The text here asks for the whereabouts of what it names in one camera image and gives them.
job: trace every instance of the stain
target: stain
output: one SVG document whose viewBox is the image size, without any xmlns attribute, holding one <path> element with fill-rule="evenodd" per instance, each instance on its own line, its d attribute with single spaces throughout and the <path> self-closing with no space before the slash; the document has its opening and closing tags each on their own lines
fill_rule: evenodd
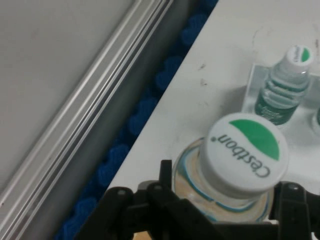
<svg viewBox="0 0 320 240">
<path fill-rule="evenodd" d="M 316 48 L 316 53 L 315 53 L 315 55 L 317 56 L 317 62 L 318 62 L 318 64 L 320 64 L 319 39 L 316 39 L 316 40 L 314 41 L 314 45 L 315 45 L 315 48 Z"/>
<path fill-rule="evenodd" d="M 32 40 L 34 40 L 39 35 L 39 31 L 40 31 L 40 28 L 37 28 L 36 30 L 31 32 L 30 37 L 31 37 Z"/>
<path fill-rule="evenodd" d="M 275 30 L 273 30 L 272 27 L 269 28 L 269 30 L 266 32 L 266 36 L 270 37 L 270 35 L 274 32 Z"/>
<path fill-rule="evenodd" d="M 198 71 L 204 69 L 207 65 L 205 63 L 203 63 L 199 68 L 198 68 Z"/>
<path fill-rule="evenodd" d="M 313 30 L 318 34 L 319 33 L 319 27 L 316 23 L 312 24 Z"/>
<path fill-rule="evenodd" d="M 207 86 L 208 83 L 206 82 L 206 80 L 204 80 L 203 78 L 201 78 L 201 80 L 200 80 L 200 85 L 203 87 L 203 86 Z"/>
<path fill-rule="evenodd" d="M 255 30 L 253 35 L 252 35 L 252 40 L 251 40 L 251 45 L 252 45 L 252 50 L 253 52 L 255 52 L 255 40 L 257 37 L 258 32 L 260 32 L 262 29 L 264 28 L 264 26 L 260 27 L 259 29 Z"/>
</svg>

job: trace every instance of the bottle label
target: bottle label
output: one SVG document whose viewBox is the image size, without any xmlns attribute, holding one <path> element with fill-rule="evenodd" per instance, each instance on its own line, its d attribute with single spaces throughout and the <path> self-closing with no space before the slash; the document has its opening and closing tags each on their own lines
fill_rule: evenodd
<svg viewBox="0 0 320 240">
<path fill-rule="evenodd" d="M 289 121 L 297 107 L 298 106 L 294 106 L 288 109 L 273 107 L 264 100 L 263 96 L 260 93 L 256 101 L 254 110 L 257 115 L 268 119 L 274 125 L 282 125 Z"/>
</svg>

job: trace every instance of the water bottle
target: water bottle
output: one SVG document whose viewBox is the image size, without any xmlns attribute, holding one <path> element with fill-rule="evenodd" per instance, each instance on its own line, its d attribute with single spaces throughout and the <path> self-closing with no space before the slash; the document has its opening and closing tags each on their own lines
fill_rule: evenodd
<svg viewBox="0 0 320 240">
<path fill-rule="evenodd" d="M 290 48 L 284 58 L 270 69 L 257 98 L 255 113 L 275 125 L 286 123 L 307 93 L 312 62 L 312 52 L 308 47 L 296 45 Z"/>
<path fill-rule="evenodd" d="M 317 134 L 320 137 L 320 108 L 313 115 L 312 128 L 313 128 L 315 134 Z"/>
<path fill-rule="evenodd" d="M 259 222 L 269 214 L 274 186 L 288 168 L 288 146 L 263 117 L 233 113 L 176 160 L 172 188 L 212 222 Z"/>
</svg>

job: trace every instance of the bottle cap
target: bottle cap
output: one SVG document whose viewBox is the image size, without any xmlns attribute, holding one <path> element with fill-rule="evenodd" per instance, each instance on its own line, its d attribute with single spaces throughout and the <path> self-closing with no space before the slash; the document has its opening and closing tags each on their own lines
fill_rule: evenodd
<svg viewBox="0 0 320 240">
<path fill-rule="evenodd" d="M 200 147 L 204 179 L 222 194 L 250 199 L 273 188 L 288 168 L 288 145 L 265 118 L 233 113 L 218 120 Z"/>
<path fill-rule="evenodd" d="M 306 72 L 313 61 L 310 48 L 303 45 L 291 47 L 282 59 L 285 68 L 292 73 Z"/>
</svg>

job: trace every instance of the white surface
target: white surface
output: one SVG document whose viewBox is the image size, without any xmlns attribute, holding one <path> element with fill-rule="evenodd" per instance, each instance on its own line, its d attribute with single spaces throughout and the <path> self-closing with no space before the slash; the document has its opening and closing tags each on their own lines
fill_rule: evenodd
<svg viewBox="0 0 320 240">
<path fill-rule="evenodd" d="M 162 159 L 175 161 L 216 120 L 239 112 L 254 62 L 271 66 L 301 44 L 314 52 L 312 72 L 320 73 L 319 9 L 318 0 L 220 0 L 110 187 L 135 191 L 158 179 Z M 319 194 L 304 177 L 302 185 Z"/>
<path fill-rule="evenodd" d="M 133 2 L 0 2 L 0 193 Z"/>
<path fill-rule="evenodd" d="M 268 148 L 261 151 L 254 143 Z M 274 187 L 287 171 L 288 158 L 287 141 L 280 130 L 263 117 L 247 113 L 229 114 L 215 122 L 200 149 L 205 179 L 237 199 L 254 198 Z"/>
</svg>

